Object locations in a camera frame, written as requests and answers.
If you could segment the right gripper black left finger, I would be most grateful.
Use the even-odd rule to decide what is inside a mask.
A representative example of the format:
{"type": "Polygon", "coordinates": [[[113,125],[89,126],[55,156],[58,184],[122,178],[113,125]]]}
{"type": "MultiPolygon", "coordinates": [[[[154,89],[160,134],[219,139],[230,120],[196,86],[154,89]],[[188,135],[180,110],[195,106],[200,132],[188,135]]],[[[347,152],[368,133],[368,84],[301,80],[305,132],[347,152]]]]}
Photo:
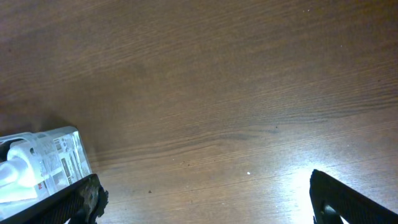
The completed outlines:
{"type": "Polygon", "coordinates": [[[1,224],[96,224],[108,204],[97,174],[90,174],[43,201],[1,221],[1,224]]]}

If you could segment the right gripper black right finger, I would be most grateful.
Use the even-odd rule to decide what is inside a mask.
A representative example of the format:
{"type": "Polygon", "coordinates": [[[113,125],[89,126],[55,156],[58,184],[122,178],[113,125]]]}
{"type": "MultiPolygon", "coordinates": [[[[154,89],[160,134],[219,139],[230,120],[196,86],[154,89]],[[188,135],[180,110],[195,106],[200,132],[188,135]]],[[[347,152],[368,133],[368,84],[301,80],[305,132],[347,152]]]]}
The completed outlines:
{"type": "Polygon", "coordinates": [[[397,223],[397,214],[320,170],[310,177],[310,199],[316,224],[397,223]]]}

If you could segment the clear plastic container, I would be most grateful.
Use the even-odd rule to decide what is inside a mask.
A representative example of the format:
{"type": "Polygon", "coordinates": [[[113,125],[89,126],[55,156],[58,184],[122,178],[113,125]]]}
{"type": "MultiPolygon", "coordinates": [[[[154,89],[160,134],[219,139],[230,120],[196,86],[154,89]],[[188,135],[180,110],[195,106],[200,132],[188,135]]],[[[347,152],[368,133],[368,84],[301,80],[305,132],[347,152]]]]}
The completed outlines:
{"type": "Polygon", "coordinates": [[[92,173],[80,133],[66,126],[39,133],[19,133],[1,137],[7,153],[14,144],[28,142],[41,156],[44,181],[33,187],[12,183],[1,187],[1,220],[9,218],[92,173]]]}

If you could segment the white clear-cap bottle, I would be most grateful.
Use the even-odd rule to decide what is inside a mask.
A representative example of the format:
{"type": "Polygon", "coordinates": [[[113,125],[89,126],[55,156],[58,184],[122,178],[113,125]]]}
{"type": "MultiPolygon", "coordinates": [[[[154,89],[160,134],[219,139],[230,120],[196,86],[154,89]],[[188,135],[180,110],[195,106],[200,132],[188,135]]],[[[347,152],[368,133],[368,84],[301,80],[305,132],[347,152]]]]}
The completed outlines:
{"type": "Polygon", "coordinates": [[[45,168],[42,168],[41,161],[41,156],[28,142],[14,144],[6,161],[1,162],[1,187],[12,183],[33,187],[44,181],[42,171],[45,168]]]}

